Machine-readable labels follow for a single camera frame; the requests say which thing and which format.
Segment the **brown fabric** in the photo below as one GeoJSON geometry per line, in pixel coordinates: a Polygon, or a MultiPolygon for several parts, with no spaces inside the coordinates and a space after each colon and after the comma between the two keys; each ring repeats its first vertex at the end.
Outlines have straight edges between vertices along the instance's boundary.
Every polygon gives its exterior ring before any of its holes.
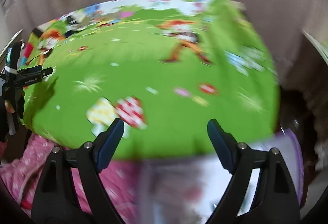
{"type": "Polygon", "coordinates": [[[285,88],[303,94],[313,113],[318,140],[328,139],[328,66],[308,39],[302,35],[301,50],[291,69],[285,88]]]}

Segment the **hand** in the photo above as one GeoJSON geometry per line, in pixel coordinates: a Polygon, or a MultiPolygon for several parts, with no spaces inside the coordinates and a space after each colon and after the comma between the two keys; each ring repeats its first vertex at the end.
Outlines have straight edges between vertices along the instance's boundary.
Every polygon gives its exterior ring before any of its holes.
{"type": "MultiPolygon", "coordinates": [[[[24,96],[25,96],[25,92],[22,90],[22,97],[24,97],[24,96]]],[[[8,113],[11,113],[11,114],[15,113],[15,110],[9,100],[5,100],[5,108],[8,113]]]]}

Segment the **pink fabric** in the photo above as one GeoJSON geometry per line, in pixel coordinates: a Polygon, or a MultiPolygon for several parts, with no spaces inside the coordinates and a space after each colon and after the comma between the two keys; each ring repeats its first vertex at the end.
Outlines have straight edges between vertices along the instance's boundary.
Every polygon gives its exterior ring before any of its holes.
{"type": "Polygon", "coordinates": [[[32,134],[22,158],[0,168],[0,176],[18,204],[21,203],[25,186],[32,175],[38,173],[38,177],[40,176],[43,164],[53,147],[53,142],[32,134]]]}
{"type": "Polygon", "coordinates": [[[0,142],[0,159],[3,156],[6,147],[7,147],[7,138],[6,138],[6,141],[4,143],[3,142],[0,142]]]}
{"type": "Polygon", "coordinates": [[[27,43],[24,51],[24,57],[28,59],[33,49],[34,47],[31,45],[31,43],[27,43]]]}
{"type": "Polygon", "coordinates": [[[134,11],[122,11],[121,19],[131,17],[134,14],[134,11]]]}
{"type": "MultiPolygon", "coordinates": [[[[0,176],[4,184],[15,201],[24,206],[28,215],[31,215],[28,209],[33,203],[43,165],[54,146],[53,142],[32,134],[23,157],[0,168],[0,176]]],[[[99,174],[109,198],[126,224],[136,222],[136,187],[139,172],[140,165],[137,163],[112,161],[99,174]]],[[[91,213],[76,168],[72,169],[72,175],[81,209],[91,213]]]]}

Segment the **clamp jaw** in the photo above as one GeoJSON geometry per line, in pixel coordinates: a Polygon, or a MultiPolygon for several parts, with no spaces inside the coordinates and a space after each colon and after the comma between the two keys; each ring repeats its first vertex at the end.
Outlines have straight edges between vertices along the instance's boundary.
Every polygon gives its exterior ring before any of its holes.
{"type": "Polygon", "coordinates": [[[52,73],[51,67],[42,70],[42,66],[17,70],[21,47],[22,42],[11,43],[8,46],[5,73],[1,75],[5,80],[1,88],[1,96],[4,100],[9,100],[15,110],[14,113],[7,113],[10,135],[14,135],[19,130],[19,118],[23,118],[24,101],[21,100],[23,87],[38,83],[43,77],[52,73]]]}
{"type": "MultiPolygon", "coordinates": [[[[36,224],[124,224],[98,176],[109,165],[123,132],[124,122],[117,118],[93,143],[86,142],[78,149],[67,151],[58,146],[53,148],[33,201],[32,220],[36,224]],[[93,215],[80,209],[70,172],[72,167],[79,170],[93,215]]],[[[206,224],[299,223],[295,188],[277,148],[258,151],[237,143],[216,120],[208,122],[207,132],[223,168],[232,178],[206,224]],[[237,216],[254,168],[260,168],[260,178],[251,209],[237,216]]]]}

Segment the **green blanket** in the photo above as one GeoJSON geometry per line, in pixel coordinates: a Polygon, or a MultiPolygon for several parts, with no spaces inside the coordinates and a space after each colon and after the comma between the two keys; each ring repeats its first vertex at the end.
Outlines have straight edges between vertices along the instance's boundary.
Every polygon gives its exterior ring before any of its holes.
{"type": "Polygon", "coordinates": [[[213,153],[213,118],[237,141],[271,136],[273,62],[230,0],[117,0],[75,14],[92,24],[64,38],[63,16],[30,37],[29,60],[45,59],[29,67],[54,68],[25,90],[23,123],[35,133],[77,148],[120,116],[116,159],[213,153]]]}

